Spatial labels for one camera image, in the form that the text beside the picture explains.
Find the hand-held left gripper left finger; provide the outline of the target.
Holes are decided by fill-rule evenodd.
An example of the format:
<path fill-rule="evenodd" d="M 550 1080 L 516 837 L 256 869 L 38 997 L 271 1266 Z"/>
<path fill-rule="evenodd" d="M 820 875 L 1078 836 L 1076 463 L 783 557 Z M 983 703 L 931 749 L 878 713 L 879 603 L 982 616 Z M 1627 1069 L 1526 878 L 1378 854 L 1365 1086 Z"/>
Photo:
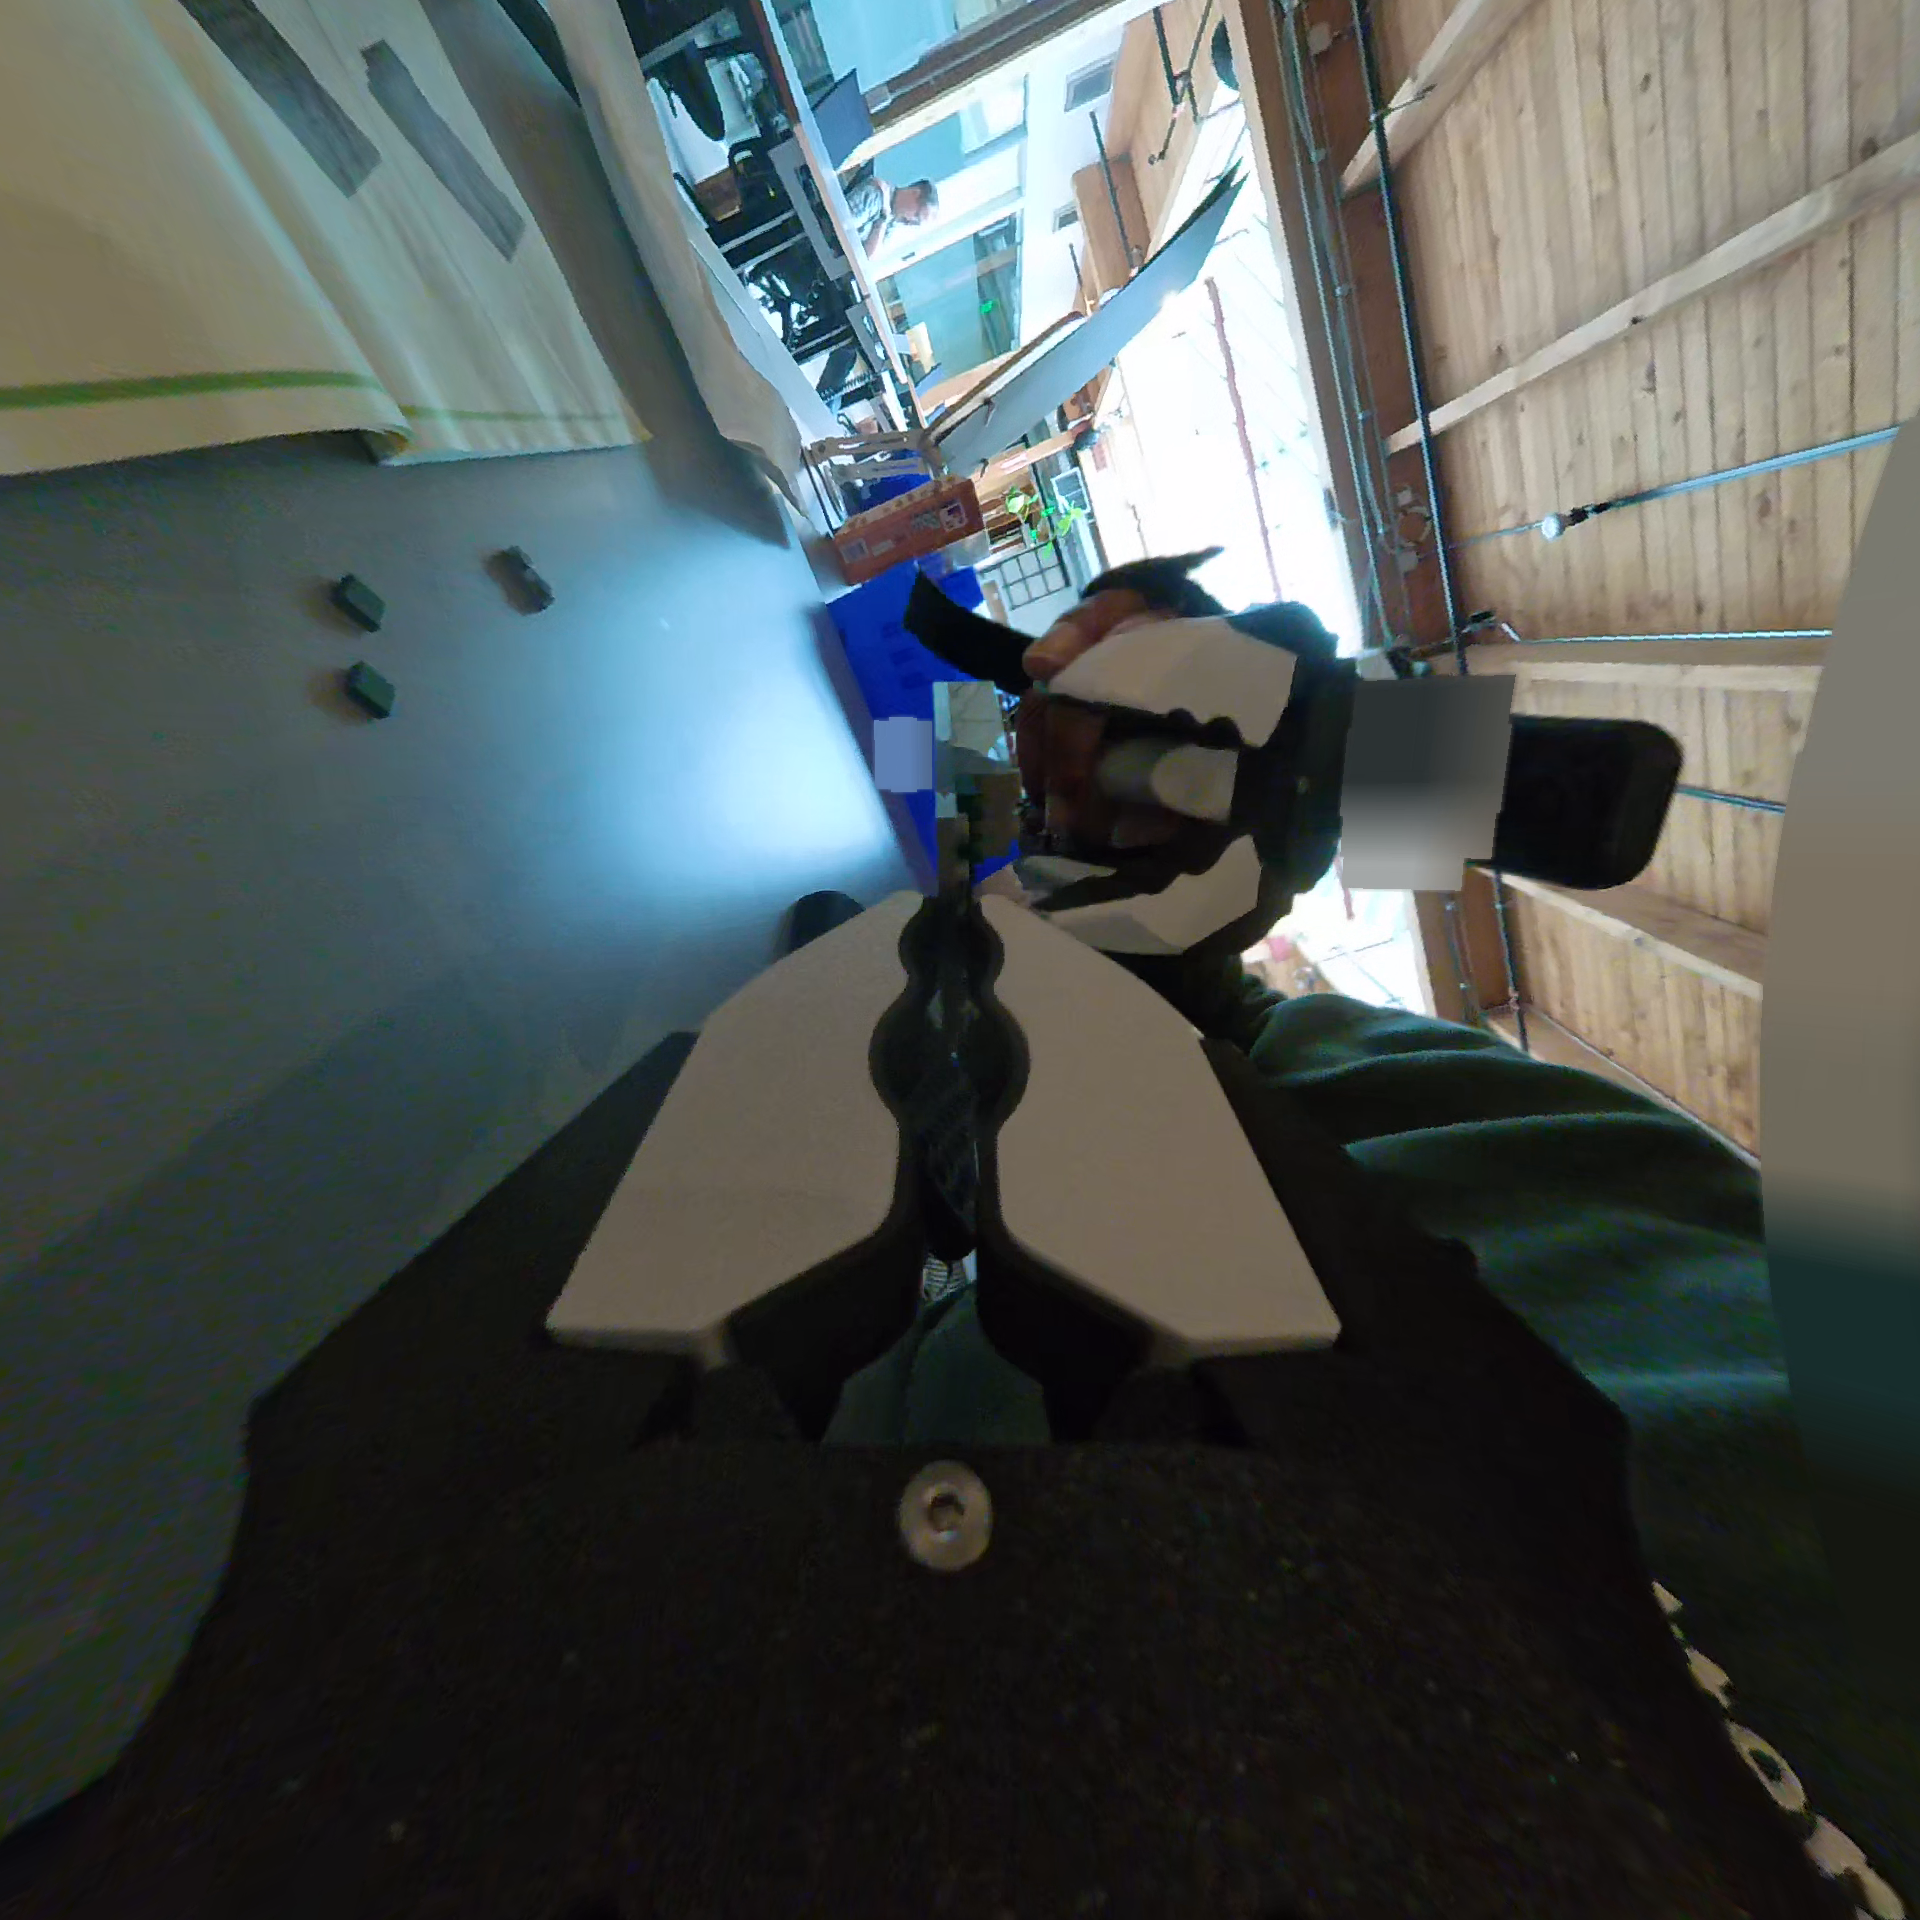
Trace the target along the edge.
<path fill-rule="evenodd" d="M 899 1340 L 923 1235 L 873 1045 L 925 902 L 876 902 L 705 1020 L 545 1314 L 552 1340 L 765 1373 L 856 1373 Z"/>

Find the grey slanted panel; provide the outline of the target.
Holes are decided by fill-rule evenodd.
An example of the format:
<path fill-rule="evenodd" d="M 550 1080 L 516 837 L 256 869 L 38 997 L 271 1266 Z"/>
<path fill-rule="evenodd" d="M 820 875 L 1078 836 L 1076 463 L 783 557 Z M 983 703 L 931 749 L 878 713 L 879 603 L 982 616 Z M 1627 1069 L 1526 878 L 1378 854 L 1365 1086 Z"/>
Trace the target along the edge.
<path fill-rule="evenodd" d="M 1068 313 L 975 382 L 921 436 L 931 476 L 980 473 L 1105 372 L 1163 306 L 1203 273 L 1243 186 L 1243 166 L 1227 166 L 1183 224 L 1112 295 L 1087 313 Z"/>

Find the brick instruction booklet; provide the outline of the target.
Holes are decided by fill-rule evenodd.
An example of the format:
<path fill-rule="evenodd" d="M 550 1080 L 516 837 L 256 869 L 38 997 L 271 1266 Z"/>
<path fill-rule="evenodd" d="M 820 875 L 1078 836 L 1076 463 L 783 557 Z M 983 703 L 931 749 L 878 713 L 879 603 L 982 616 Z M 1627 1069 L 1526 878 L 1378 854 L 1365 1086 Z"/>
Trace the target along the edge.
<path fill-rule="evenodd" d="M 643 443 L 420 4 L 1 5 L 1 472 Z"/>

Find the person's right hand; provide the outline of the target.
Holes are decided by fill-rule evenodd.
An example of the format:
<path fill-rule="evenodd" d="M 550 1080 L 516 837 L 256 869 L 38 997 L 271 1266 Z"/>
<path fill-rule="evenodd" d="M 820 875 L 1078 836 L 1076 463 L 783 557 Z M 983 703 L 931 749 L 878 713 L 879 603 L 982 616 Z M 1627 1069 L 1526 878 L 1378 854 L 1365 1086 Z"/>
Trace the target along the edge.
<path fill-rule="evenodd" d="M 1026 812 L 1048 852 L 1110 867 L 1135 854 L 1203 842 L 1200 824 L 1157 803 L 1114 800 L 1097 782 L 1103 715 L 1049 689 L 1072 661 L 1114 634 L 1165 617 L 1172 612 L 1134 586 L 1100 587 L 1024 647 L 1019 664 L 1030 685 L 1015 707 L 1013 754 Z"/>

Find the orange cardboard box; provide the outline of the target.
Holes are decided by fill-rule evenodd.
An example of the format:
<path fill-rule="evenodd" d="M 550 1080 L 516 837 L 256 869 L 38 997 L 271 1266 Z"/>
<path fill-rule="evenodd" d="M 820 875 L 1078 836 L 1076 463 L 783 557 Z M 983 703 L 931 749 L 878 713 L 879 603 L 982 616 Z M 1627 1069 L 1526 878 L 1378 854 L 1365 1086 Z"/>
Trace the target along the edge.
<path fill-rule="evenodd" d="M 837 577 L 856 587 L 936 555 L 970 565 L 991 543 L 975 479 L 949 473 L 851 512 L 832 529 L 829 546 Z"/>

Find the person's right forearm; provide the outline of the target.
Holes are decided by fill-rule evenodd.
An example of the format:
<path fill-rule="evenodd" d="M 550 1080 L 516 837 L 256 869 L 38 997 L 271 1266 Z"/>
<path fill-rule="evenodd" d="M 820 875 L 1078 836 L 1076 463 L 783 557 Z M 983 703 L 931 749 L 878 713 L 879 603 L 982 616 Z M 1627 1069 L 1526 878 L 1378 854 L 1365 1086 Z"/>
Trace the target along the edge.
<path fill-rule="evenodd" d="M 1815 1682 L 1837 1619 L 1791 1417 L 1756 1169 L 1666 1105 L 1479 1028 L 1200 971 L 1188 1018 L 1288 1096 L 1627 1424 L 1654 1579 L 1740 1721 L 1833 1818 Z"/>

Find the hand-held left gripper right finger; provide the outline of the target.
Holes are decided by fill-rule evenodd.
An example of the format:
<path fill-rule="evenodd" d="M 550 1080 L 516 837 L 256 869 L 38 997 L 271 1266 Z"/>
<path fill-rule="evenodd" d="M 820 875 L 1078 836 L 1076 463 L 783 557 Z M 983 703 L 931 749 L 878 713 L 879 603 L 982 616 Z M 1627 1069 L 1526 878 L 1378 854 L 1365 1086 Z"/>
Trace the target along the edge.
<path fill-rule="evenodd" d="M 975 909 L 977 1312 L 1022 1369 L 1320 1352 L 1339 1318 L 1195 1028 L 1108 956 Z"/>

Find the white crumpled paper bag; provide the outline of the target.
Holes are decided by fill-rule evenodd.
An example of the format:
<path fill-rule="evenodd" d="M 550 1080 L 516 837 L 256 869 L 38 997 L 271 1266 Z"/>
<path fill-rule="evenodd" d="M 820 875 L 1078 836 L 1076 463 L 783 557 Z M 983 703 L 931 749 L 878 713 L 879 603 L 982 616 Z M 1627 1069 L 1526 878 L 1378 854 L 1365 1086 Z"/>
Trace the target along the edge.
<path fill-rule="evenodd" d="M 713 425 L 828 533 L 804 454 L 835 436 L 835 420 L 681 191 L 618 5 L 553 2 L 547 14 L 620 218 Z"/>

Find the grey desk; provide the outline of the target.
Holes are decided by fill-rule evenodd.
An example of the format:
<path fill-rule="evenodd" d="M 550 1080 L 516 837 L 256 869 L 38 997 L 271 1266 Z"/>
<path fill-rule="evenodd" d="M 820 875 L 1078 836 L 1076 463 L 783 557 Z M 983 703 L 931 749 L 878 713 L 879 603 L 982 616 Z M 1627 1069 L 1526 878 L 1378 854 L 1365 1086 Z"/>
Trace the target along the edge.
<path fill-rule="evenodd" d="M 661 1071 L 794 897 L 904 885 L 804 538 L 712 425 L 582 110 L 500 4 L 422 10 L 648 437 L 4 479 L 5 1831 L 168 1688 L 251 1406 Z"/>

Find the black white patterned cloth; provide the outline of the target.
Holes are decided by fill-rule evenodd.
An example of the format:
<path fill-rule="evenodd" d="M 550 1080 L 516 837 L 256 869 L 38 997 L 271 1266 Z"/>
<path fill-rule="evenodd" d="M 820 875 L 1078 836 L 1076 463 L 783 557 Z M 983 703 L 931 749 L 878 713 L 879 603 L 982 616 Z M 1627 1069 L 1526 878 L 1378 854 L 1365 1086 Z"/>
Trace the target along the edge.
<path fill-rule="evenodd" d="M 1682 1653 L 1694 1690 L 1708 1699 L 1727 1745 L 1745 1774 L 1763 1789 L 1773 1811 L 1785 1822 L 1787 1833 L 1805 1863 L 1812 1865 L 1826 1887 L 1840 1895 L 1846 1916 L 1916 1916 L 1867 1852 L 1819 1811 L 1805 1781 L 1787 1762 L 1787 1756 L 1737 1717 L 1737 1697 L 1731 1680 L 1722 1666 L 1692 1641 L 1682 1597 L 1674 1596 L 1659 1579 L 1649 1579 L 1648 1589 Z"/>

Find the blue bin with bricks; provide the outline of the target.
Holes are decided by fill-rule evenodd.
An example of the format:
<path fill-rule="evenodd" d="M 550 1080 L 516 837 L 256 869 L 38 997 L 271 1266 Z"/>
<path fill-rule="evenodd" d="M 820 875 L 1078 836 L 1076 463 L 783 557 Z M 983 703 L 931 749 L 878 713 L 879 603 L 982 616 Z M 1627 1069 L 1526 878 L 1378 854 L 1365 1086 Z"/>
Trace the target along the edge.
<path fill-rule="evenodd" d="M 929 651 L 906 625 L 915 586 L 955 609 L 991 617 L 975 565 L 943 555 L 902 562 L 828 603 L 826 661 L 878 801 L 923 892 L 961 827 L 971 883 L 997 888 L 1017 858 L 1013 699 Z"/>

